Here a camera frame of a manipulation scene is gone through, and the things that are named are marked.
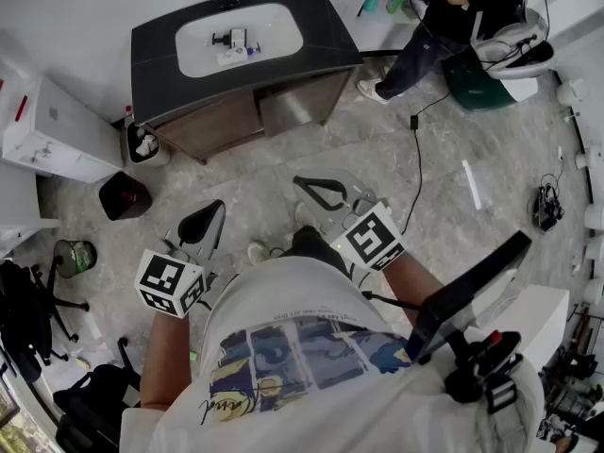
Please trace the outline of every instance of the white bottle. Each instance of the white bottle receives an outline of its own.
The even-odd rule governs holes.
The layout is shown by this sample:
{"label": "white bottle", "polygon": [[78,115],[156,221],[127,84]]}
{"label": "white bottle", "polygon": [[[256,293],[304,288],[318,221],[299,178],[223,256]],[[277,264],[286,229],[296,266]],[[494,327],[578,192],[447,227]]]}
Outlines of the white bottle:
{"label": "white bottle", "polygon": [[247,50],[244,47],[227,49],[224,52],[216,54],[216,58],[218,58],[218,65],[224,67],[226,65],[247,60]]}

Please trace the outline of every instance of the person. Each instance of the person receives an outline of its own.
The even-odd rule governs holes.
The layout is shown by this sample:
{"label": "person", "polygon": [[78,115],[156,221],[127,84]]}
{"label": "person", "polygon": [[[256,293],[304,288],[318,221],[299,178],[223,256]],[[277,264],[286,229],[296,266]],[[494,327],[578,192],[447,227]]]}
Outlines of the person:
{"label": "person", "polygon": [[477,12],[483,11],[479,32],[489,38],[514,22],[524,0],[433,0],[411,40],[390,67],[382,69],[382,79],[360,80],[359,91],[380,104],[418,83],[444,59],[469,46]]}
{"label": "person", "polygon": [[[195,381],[189,319],[157,314],[141,407],[124,412],[120,451],[422,453],[478,451],[491,441],[495,429],[480,419],[487,416],[480,414],[484,406],[458,404],[445,393],[444,377],[455,368],[450,350],[424,366],[411,365],[406,340],[349,279],[308,209],[296,207],[295,219],[300,229],[281,257],[268,260],[260,243],[248,247],[255,266],[217,299]],[[412,304],[442,286],[409,253],[383,273],[394,295]],[[416,311],[406,313],[414,323]],[[516,383],[534,430],[525,433],[520,420],[506,420],[511,436],[521,436],[514,444],[529,447],[543,390],[534,370],[524,375]]]}

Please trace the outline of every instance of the person in black clothing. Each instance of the person in black clothing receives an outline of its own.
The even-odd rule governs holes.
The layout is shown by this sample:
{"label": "person in black clothing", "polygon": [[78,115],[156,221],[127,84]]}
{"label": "person in black clothing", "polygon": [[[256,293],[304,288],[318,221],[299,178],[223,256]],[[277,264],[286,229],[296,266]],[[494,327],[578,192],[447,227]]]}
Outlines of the person in black clothing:
{"label": "person in black clothing", "polygon": [[433,0],[422,24],[399,54],[385,79],[360,80],[357,88],[381,104],[419,82],[437,62],[465,50],[470,43],[477,12],[483,11],[480,33],[492,37],[514,22],[524,0]]}

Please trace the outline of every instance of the dark pants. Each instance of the dark pants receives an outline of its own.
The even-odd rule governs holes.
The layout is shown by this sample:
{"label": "dark pants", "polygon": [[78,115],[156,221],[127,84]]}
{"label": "dark pants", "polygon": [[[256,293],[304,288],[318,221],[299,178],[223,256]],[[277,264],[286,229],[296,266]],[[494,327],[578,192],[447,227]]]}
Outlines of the dark pants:
{"label": "dark pants", "polygon": [[336,267],[348,277],[348,271],[340,254],[331,248],[312,226],[304,226],[296,231],[292,248],[281,257],[310,257]]}
{"label": "dark pants", "polygon": [[468,47],[436,34],[430,35],[420,24],[403,51],[396,58],[386,79],[376,85],[383,99],[392,99],[414,86],[441,60],[459,54]]}

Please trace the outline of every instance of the red handle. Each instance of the red handle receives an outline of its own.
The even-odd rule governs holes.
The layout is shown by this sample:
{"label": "red handle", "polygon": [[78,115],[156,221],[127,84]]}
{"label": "red handle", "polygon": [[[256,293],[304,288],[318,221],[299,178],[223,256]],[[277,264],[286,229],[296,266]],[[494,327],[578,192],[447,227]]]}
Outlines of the red handle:
{"label": "red handle", "polygon": [[23,96],[23,101],[21,101],[21,106],[19,106],[19,111],[17,112],[17,117],[15,118],[15,123],[21,119],[21,114],[23,113],[23,108],[25,107],[25,103],[27,102],[27,96]]}

